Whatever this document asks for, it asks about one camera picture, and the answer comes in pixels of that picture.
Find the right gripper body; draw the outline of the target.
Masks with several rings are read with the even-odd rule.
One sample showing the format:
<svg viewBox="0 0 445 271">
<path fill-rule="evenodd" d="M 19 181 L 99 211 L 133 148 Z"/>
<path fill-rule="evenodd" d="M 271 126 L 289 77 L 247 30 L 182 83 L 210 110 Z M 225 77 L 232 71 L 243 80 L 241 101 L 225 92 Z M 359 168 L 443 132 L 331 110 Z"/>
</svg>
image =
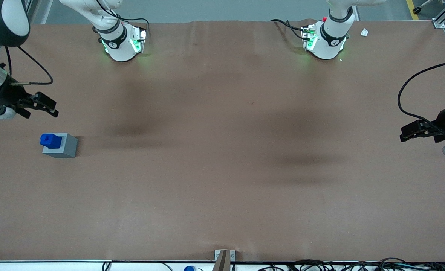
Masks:
<svg viewBox="0 0 445 271">
<path fill-rule="evenodd" d="M 29 108 L 31 95 L 25 91 L 23 85 L 14 81 L 6 81 L 0 86 L 0 106 L 12 109 Z"/>
</svg>

